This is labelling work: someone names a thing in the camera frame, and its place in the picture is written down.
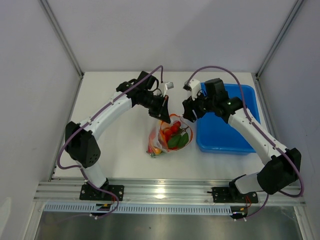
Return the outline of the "red orange mango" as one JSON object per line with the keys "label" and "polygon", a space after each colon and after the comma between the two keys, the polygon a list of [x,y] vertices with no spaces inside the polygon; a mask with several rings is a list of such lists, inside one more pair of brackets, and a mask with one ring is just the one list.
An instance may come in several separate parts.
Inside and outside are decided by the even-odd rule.
{"label": "red orange mango", "polygon": [[147,152],[151,155],[155,155],[156,154],[156,149],[152,144],[152,141],[148,141],[148,147],[147,147]]}

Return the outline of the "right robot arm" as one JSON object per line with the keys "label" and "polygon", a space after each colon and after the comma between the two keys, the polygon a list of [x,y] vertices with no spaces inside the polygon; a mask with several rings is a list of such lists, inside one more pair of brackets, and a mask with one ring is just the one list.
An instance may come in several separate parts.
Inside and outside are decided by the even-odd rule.
{"label": "right robot arm", "polygon": [[261,171],[245,174],[229,183],[228,196],[232,201],[241,201],[249,192],[281,193],[283,188],[301,181],[302,156],[296,148],[287,148],[262,128],[247,108],[245,99],[229,97],[220,78],[207,80],[204,86],[202,92],[200,81],[186,81],[183,88],[190,92],[190,97],[182,103],[183,117],[195,122],[207,113],[214,113],[242,135],[264,165]]}

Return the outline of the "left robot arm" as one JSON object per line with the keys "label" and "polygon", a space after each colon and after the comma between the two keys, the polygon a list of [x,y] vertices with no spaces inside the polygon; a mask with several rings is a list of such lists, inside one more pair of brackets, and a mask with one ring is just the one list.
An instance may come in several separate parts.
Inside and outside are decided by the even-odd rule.
{"label": "left robot arm", "polygon": [[138,78],[121,83],[100,110],[81,122],[69,122],[65,127],[65,144],[62,148],[76,161],[85,179],[91,182],[91,194],[97,200],[108,196],[108,180],[98,163],[101,150],[98,140],[103,132],[123,113],[136,105],[148,110],[150,117],[170,123],[167,90],[172,82],[158,80],[142,71]]}

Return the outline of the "clear zip bag orange zipper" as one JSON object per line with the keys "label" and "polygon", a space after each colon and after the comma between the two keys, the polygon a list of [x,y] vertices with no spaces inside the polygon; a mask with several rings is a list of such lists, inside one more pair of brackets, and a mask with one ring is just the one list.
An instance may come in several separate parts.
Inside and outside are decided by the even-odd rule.
{"label": "clear zip bag orange zipper", "polygon": [[147,153],[157,156],[179,151],[192,142],[194,133],[182,115],[169,115],[170,123],[158,120],[148,136]]}

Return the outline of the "yellow orange mango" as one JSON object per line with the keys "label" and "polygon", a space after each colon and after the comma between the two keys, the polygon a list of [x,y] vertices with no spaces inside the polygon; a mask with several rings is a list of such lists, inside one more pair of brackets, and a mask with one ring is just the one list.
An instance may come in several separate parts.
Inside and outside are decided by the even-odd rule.
{"label": "yellow orange mango", "polygon": [[159,155],[159,154],[162,153],[162,150],[160,148],[154,147],[153,148],[153,152],[154,152],[155,155]]}

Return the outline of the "red cherry bunch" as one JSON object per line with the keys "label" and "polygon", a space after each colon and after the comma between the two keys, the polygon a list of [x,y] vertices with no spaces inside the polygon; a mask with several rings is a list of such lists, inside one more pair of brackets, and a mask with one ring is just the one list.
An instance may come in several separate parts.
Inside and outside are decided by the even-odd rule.
{"label": "red cherry bunch", "polygon": [[162,132],[169,150],[184,148],[190,140],[189,126],[183,125],[181,121],[175,121],[171,126],[166,127]]}

